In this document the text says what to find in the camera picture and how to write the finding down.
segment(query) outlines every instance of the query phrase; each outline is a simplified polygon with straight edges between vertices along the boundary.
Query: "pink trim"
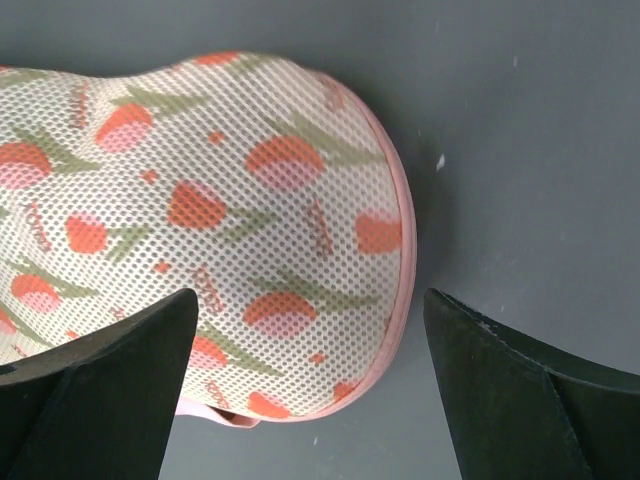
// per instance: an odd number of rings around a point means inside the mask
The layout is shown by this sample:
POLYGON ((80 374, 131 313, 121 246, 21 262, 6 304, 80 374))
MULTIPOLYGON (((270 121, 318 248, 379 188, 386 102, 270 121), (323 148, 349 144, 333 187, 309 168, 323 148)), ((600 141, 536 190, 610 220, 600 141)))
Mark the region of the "pink trim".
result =
MULTIPOLYGON (((322 73, 316 73, 321 80, 326 83, 333 84, 339 89, 345 97, 351 99, 362 111, 367 118, 369 126, 373 130, 380 148, 387 157, 391 177, 395 183, 396 194, 398 196, 398 205, 400 207, 400 219, 402 221, 402 258, 400 262, 400 285, 396 296, 391 320, 385 338, 380 346, 380 350, 371 365, 371 368, 360 381, 358 386, 346 397, 329 407, 301 417, 289 417, 285 419, 264 418, 265 421, 277 423, 301 422, 306 420, 315 420, 326 417, 332 413, 342 410, 351 405, 358 398, 364 395, 384 374, 391 364, 402 339, 402 333, 409 314, 409 306, 411 305, 411 296, 413 294, 413 285, 416 276, 417 262, 417 236, 416 236, 416 218, 413 210, 413 202, 411 200, 411 192, 409 183, 404 172, 404 167, 398 156, 398 152, 393 146, 391 139, 385 132, 384 128, 375 117, 373 112, 347 87, 340 84, 331 77, 322 73)), ((245 417, 236 415, 231 421, 222 417, 215 409, 207 407, 196 402, 186 399, 180 399, 176 415, 193 415, 206 418, 222 425, 240 428, 252 428, 260 422, 258 418, 245 417)))

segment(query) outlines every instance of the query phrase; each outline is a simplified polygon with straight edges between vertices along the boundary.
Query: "gray surface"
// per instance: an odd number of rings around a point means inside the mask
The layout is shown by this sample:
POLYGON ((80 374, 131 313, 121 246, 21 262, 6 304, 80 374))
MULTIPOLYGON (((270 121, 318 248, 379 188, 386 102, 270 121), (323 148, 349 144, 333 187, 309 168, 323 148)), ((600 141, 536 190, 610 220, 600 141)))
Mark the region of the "gray surface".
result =
POLYGON ((388 375, 313 423, 178 419, 161 478, 459 479, 427 285, 640 373, 639 24, 625 0, 0 3, 2 63, 116 75, 233 48, 325 70, 370 104, 414 177, 419 294, 388 375))

